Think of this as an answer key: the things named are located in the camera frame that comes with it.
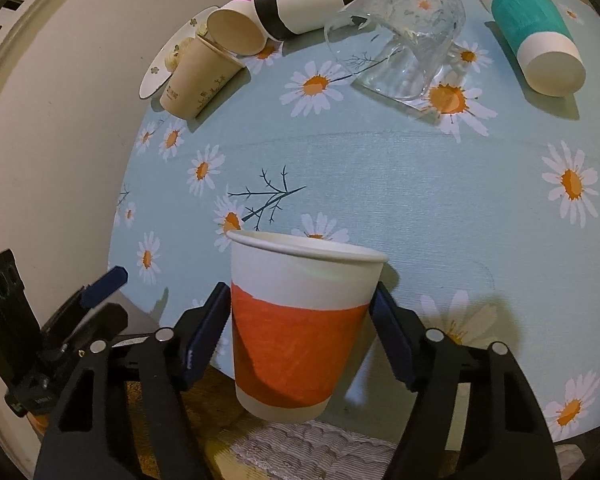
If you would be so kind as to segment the orange sleeve paper cup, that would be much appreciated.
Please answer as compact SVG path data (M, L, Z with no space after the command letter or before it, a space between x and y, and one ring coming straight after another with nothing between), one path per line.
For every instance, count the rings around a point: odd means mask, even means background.
M307 422L332 397L387 255L262 231L230 231L236 396L267 422Z

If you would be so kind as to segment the brown kraft paper cup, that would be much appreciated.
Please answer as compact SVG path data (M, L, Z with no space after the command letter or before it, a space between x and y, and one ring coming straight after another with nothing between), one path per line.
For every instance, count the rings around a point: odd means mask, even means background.
M160 105L175 117L195 118L244 67L233 55L196 36L180 54Z

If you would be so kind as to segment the pink paper cup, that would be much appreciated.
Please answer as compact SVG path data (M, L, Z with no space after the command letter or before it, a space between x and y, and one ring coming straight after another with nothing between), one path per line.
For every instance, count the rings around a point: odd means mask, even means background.
M252 0L230 0L211 12L207 29L220 47L243 56L258 54L268 41Z

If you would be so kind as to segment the black band paper cup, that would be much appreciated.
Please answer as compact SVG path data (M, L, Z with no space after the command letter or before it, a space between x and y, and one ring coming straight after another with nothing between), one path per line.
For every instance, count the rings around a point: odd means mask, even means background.
M281 42L321 29L353 0L251 0L257 23Z

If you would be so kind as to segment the clear glass cup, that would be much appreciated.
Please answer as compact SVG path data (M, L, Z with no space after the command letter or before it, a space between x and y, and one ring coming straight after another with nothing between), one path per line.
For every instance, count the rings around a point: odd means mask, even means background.
M419 99L465 25L462 0L353 0L324 26L338 64L388 99Z

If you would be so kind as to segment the teal sleeve paper cup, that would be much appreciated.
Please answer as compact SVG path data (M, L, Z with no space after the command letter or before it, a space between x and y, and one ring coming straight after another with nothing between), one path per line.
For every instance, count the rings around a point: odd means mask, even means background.
M480 0L493 16L529 87L562 98L579 91L586 70L553 0Z

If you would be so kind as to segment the blue daisy tablecloth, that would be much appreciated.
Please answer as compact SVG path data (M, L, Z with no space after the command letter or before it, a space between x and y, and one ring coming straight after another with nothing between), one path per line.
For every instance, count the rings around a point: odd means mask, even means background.
M159 324L230 273L234 229L380 250L400 306L513 349L550 434L600 426L600 17L554 0L586 69L531 90L479 0L456 75L414 108L355 87L321 34L247 58L193 122L148 106L109 261Z

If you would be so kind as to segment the white floral plate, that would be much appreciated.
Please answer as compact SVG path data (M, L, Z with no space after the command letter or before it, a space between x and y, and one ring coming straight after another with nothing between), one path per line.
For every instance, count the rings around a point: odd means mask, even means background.
M183 50L198 32L201 34L206 30L207 18L218 6L209 6L198 12L182 25L171 38L161 47L144 73L140 82L138 96L146 100L153 96L160 87L171 77L178 66L178 58Z

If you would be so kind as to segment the snacks on plate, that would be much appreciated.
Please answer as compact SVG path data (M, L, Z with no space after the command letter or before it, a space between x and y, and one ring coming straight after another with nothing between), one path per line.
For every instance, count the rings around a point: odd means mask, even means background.
M173 73L178 67L181 54L184 52L184 50L194 41L196 37L204 38L207 36L207 34L208 30L204 28L202 32L197 32L195 36L187 36L181 37L178 40L171 40L169 42L169 49L166 50L166 55L164 56L164 66L166 66L166 70L169 73Z

